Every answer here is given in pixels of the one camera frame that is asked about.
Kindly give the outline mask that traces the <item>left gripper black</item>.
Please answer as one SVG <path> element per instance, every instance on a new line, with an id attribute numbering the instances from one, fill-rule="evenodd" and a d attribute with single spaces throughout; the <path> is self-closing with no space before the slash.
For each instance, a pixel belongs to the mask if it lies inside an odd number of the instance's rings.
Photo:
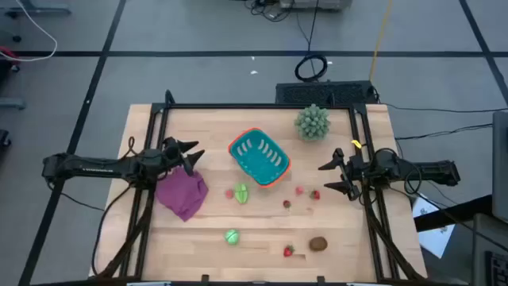
<path id="1" fill-rule="evenodd" d="M 168 138 L 168 147 L 163 151 L 162 166 L 156 177 L 158 180 L 165 179 L 167 174 L 175 167 L 183 167 L 188 176 L 194 175 L 194 166 L 205 153 L 205 150 L 183 155 L 194 148 L 198 141 L 179 141 L 173 137 Z"/>

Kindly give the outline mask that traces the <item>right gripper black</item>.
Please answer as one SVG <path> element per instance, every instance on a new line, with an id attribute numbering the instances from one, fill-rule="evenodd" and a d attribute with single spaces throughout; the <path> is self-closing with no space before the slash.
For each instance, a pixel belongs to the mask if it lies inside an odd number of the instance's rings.
<path id="1" fill-rule="evenodd" d="M 325 187 L 339 191 L 348 196 L 350 201 L 355 201 L 360 197 L 360 191 L 352 182 L 354 180 L 363 180 L 372 176 L 377 168 L 377 162 L 365 162 L 361 155 L 349 157 L 344 165 L 344 153 L 341 148 L 336 148 L 332 155 L 332 160 L 321 167 L 319 170 L 333 170 L 336 167 L 344 168 L 343 181 L 324 184 Z"/>

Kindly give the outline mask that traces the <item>teal basket with orange rim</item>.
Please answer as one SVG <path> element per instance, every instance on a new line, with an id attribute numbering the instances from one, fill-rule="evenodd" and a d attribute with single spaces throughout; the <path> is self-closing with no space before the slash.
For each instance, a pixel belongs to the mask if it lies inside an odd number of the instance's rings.
<path id="1" fill-rule="evenodd" d="M 291 169 L 291 159 L 259 128 L 247 129 L 228 146 L 240 168 L 261 187 L 277 184 Z"/>

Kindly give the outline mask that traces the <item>purple cloth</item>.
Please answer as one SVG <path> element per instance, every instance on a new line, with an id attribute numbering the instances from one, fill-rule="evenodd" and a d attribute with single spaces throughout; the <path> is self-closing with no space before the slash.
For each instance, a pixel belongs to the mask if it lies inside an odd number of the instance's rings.
<path id="1" fill-rule="evenodd" d="M 158 182 L 156 198 L 184 222 L 200 209 L 209 192 L 205 180 L 198 171 L 189 176 L 181 167 Z"/>

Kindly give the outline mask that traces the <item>green plant in patterned pot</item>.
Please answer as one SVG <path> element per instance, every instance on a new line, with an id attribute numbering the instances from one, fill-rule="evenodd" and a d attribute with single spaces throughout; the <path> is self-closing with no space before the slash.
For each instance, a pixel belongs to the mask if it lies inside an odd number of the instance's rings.
<path id="1" fill-rule="evenodd" d="M 298 136 L 304 141 L 318 141 L 326 137 L 329 132 L 329 112 L 316 104 L 300 110 L 294 125 Z"/>

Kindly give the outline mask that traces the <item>black perforated computer case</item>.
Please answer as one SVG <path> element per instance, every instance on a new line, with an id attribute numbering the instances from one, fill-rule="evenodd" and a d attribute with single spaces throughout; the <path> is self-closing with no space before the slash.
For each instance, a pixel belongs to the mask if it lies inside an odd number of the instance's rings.
<path id="1" fill-rule="evenodd" d="M 346 106 L 377 103 L 377 97 L 375 88 L 368 80 L 278 83 L 275 87 L 275 102 L 278 104 Z"/>

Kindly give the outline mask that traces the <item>white paper sheet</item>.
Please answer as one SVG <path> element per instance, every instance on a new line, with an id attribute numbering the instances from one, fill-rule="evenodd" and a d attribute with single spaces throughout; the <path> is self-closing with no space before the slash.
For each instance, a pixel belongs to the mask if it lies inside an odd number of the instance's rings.
<path id="1" fill-rule="evenodd" d="M 417 198 L 412 206 L 414 218 L 430 214 L 437 210 L 437 207 L 422 198 Z M 418 240 L 420 242 L 420 246 L 434 256 L 442 258 L 454 228 L 454 225 L 448 225 L 434 230 L 419 232 Z"/>

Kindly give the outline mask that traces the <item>dark desk edge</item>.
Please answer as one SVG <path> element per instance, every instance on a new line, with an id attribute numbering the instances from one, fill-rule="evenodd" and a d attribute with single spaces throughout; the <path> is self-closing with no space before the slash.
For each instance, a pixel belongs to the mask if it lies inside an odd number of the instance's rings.
<path id="1" fill-rule="evenodd" d="M 422 232 L 471 221 L 477 214 L 492 216 L 492 195 L 485 195 L 466 203 L 420 215 L 414 219 L 414 223 L 417 232 Z"/>

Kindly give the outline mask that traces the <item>grey cabinet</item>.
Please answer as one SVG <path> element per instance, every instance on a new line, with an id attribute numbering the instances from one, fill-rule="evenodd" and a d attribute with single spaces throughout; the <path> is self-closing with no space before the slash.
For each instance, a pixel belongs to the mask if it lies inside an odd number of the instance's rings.
<path id="1" fill-rule="evenodd" d="M 508 112 L 493 113 L 492 213 L 508 222 Z"/>

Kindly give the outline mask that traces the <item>grey device box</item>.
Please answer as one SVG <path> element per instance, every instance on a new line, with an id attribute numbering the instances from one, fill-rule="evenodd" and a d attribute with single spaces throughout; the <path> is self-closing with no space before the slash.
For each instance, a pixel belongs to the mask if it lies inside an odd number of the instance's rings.
<path id="1" fill-rule="evenodd" d="M 343 10 L 350 7 L 352 0 L 278 0 L 284 9 Z"/>

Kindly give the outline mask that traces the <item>grey furniture foot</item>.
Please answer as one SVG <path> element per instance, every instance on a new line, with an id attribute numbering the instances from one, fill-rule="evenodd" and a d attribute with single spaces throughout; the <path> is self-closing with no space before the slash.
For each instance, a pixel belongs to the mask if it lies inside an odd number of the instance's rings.
<path id="1" fill-rule="evenodd" d="M 15 108 L 18 110 L 24 110 L 26 108 L 26 103 L 23 99 L 19 98 L 0 97 L 0 108 Z"/>

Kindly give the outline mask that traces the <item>red object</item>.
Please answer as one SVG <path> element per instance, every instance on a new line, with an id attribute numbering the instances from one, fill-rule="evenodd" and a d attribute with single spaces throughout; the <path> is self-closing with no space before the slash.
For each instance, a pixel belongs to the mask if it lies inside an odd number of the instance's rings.
<path id="1" fill-rule="evenodd" d="M 0 46 L 0 56 L 3 56 L 14 65 L 18 65 L 20 63 L 19 57 L 4 46 Z"/>

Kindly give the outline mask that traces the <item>grey chair base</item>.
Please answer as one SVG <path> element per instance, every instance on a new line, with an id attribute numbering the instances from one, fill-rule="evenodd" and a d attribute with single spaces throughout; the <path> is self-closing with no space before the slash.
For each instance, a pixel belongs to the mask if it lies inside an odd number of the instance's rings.
<path id="1" fill-rule="evenodd" d="M 0 0 L 0 14 L 16 19 L 28 13 L 30 16 L 45 14 L 71 14 L 71 10 L 64 4 L 39 4 L 39 0 Z"/>

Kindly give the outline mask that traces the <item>black aluminium table frame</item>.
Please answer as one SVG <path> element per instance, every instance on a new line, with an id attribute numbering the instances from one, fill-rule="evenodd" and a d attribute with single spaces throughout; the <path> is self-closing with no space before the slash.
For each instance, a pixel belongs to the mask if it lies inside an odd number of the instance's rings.
<path id="1" fill-rule="evenodd" d="M 163 118 L 156 106 L 133 105 L 124 135 L 137 139 L 142 149 L 148 123 L 168 136 L 198 141 L 205 150 L 197 163 L 209 193 L 196 215 L 184 222 L 159 203 L 153 206 L 151 225 L 126 258 L 127 273 L 145 280 L 196 281 L 208 275 L 212 281 L 374 282 L 392 274 L 393 261 L 379 238 L 368 228 L 364 206 L 324 186 L 340 178 L 338 170 L 320 171 L 333 150 L 355 153 L 351 141 L 365 140 L 369 125 L 375 149 L 395 145 L 388 109 L 369 105 L 365 114 L 351 116 L 346 109 L 329 112 L 331 129 L 323 141 L 298 138 L 295 108 L 275 104 L 177 104 Z M 290 171 L 270 188 L 261 188 L 229 155 L 228 145 L 252 127 L 272 137 L 291 159 Z M 238 203 L 234 187 L 246 184 L 248 201 Z M 296 195 L 295 188 L 304 193 Z M 233 198 L 225 195 L 233 190 Z M 310 198 L 317 190 L 319 200 Z M 286 209 L 283 201 L 289 200 Z M 225 241 L 227 230 L 240 234 L 236 245 Z M 324 237 L 328 247 L 309 248 L 309 240 Z M 287 245 L 294 247 L 283 256 Z"/>

